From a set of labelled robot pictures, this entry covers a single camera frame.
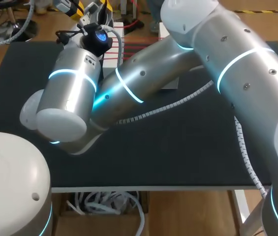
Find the table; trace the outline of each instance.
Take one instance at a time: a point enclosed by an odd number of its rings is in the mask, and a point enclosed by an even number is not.
[[[278,52],[278,44],[271,45]],[[111,127],[79,157],[24,128],[19,112],[34,92],[46,86],[61,50],[54,42],[13,43],[0,67],[0,132],[23,137],[42,152],[53,192],[253,187],[238,147],[233,110],[215,87],[172,110]],[[23,59],[27,55],[30,63]],[[180,100],[209,80],[205,70],[181,76],[178,90],[155,94],[129,117]],[[270,185],[269,174],[249,139],[247,148],[260,180]]]

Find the glowing light ring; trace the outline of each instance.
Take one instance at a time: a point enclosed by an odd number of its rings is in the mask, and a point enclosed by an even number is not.
[[[91,78],[89,76],[87,76],[85,73],[82,73],[78,70],[71,70],[71,69],[61,69],[61,70],[56,70],[54,72],[52,72],[49,76],[49,79],[51,79],[51,77],[53,77],[54,75],[57,75],[57,74],[60,74],[60,73],[72,73],[72,74],[75,74],[75,75],[80,75],[80,76],[83,76],[84,79],[86,79],[87,81],[89,81],[93,87],[94,87],[94,90],[96,92],[96,84],[94,83],[93,80],[91,80]]]

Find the yellow and black tape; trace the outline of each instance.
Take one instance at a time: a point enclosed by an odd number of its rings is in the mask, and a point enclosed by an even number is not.
[[[278,13],[278,10],[262,10],[262,11],[250,11],[250,10],[235,10],[235,13],[246,13],[246,14],[254,14],[254,13]]]

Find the yellow object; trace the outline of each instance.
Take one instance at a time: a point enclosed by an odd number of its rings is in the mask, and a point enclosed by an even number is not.
[[[100,2],[101,2],[102,4],[105,4],[105,0],[100,0]],[[112,6],[111,6],[109,0],[107,0],[107,8],[108,8],[111,12],[113,12],[113,8],[112,8]]]
[[[84,6],[81,1],[79,1],[79,7],[84,9]],[[70,16],[70,18],[74,21],[79,21],[79,19],[83,16],[84,16],[84,12],[80,11],[80,9],[78,8],[76,13],[74,15]]]

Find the cardboard box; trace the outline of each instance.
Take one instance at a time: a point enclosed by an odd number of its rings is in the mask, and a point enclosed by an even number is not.
[[[55,236],[134,236],[140,224],[139,215],[60,216]],[[149,217],[141,236],[149,236]]]
[[[54,222],[53,236],[134,236],[140,225],[138,210],[133,210],[125,215],[79,215],[70,210],[66,200],[69,194],[62,194],[61,204],[58,204],[56,222]],[[149,236],[149,192],[140,192],[145,224],[141,236]]]

